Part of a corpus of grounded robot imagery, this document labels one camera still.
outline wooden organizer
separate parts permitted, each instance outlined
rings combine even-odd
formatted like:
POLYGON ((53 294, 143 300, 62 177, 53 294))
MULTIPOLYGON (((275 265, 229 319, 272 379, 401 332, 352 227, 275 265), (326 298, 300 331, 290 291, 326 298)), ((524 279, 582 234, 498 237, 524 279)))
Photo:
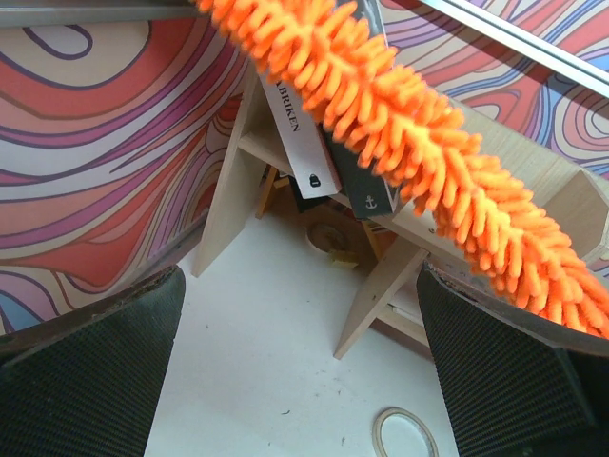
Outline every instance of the wooden organizer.
MULTIPOLYGON (((498 155, 502 165, 535 192, 535 203, 546 207, 573 239, 578 255, 587 262, 607 253, 609 183, 513 130, 454 102, 463 109, 464 129, 482 132, 482 148, 498 155)), ((228 142, 226 158, 197 248, 192 274, 199 276, 244 228, 256 207, 266 165, 291 174, 284 145, 266 102, 258 75, 250 66, 246 89, 228 142)), ((348 199, 334 195, 349 206, 348 199)), ((430 214, 417 218, 410 205, 374 222, 399 235, 358 291, 344 324, 335 357, 341 358, 359 336, 380 319, 428 346, 421 323, 394 312, 389 301, 429 254, 464 263, 450 241, 435 235, 430 214)))

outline floor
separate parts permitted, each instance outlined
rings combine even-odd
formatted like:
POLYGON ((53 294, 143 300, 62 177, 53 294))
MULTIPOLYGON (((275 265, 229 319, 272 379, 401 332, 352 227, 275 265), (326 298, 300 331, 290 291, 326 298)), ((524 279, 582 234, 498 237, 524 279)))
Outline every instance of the floor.
MULTIPOLYGON (((147 457, 373 457, 371 427, 403 407, 457 456, 430 360, 369 330, 332 357, 361 278, 333 268, 299 228, 273 215, 246 229, 187 296, 147 457)), ((389 457, 426 456, 399 422, 389 457)))

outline orange microfiber duster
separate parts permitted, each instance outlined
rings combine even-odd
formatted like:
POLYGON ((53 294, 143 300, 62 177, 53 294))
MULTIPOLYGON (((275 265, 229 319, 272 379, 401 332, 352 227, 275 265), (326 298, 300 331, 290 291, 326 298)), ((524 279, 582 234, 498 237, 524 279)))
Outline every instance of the orange microfiber duster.
POLYGON ((258 72, 283 80, 359 164, 401 186, 415 212, 434 214, 473 270, 514 305, 609 338, 609 293, 570 249, 559 225, 532 202, 497 157, 479 155, 481 137, 460 130, 463 114, 419 74, 394 67, 397 51, 369 38, 355 2, 199 0, 221 33, 258 72))

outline psychedelic wallpaper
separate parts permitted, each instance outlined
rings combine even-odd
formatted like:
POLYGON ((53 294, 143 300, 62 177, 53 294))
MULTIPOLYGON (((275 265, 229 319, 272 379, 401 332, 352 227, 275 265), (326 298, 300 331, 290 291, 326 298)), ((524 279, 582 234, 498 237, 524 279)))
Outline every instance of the psychedelic wallpaper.
MULTIPOLYGON (((609 70, 606 0, 469 1, 609 70)), ((609 179, 609 100, 417 0, 380 2, 398 60, 430 86, 609 179)))
POLYGON ((0 334, 206 216, 245 69, 206 18, 0 30, 0 334))

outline book spine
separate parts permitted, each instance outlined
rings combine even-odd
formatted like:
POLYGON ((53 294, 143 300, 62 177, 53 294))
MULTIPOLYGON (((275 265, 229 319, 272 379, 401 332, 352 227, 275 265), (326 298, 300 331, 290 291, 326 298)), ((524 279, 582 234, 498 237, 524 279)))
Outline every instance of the book spine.
MULTIPOLYGON (((348 0, 338 0, 337 7, 348 0)), ((370 24, 370 34, 384 35, 383 19, 377 0, 358 0, 358 8, 353 13, 356 19, 366 18, 370 24)), ((325 143, 334 160, 344 186, 344 193, 351 203, 358 219, 392 214, 397 205, 397 191, 383 178, 373 176, 368 169, 361 169, 357 156, 344 145, 335 143, 331 133, 324 133, 325 143)))
POLYGON ((261 76, 266 100, 285 147, 289 165, 304 199, 325 197, 341 190, 341 181, 317 124, 302 110, 296 92, 261 76))

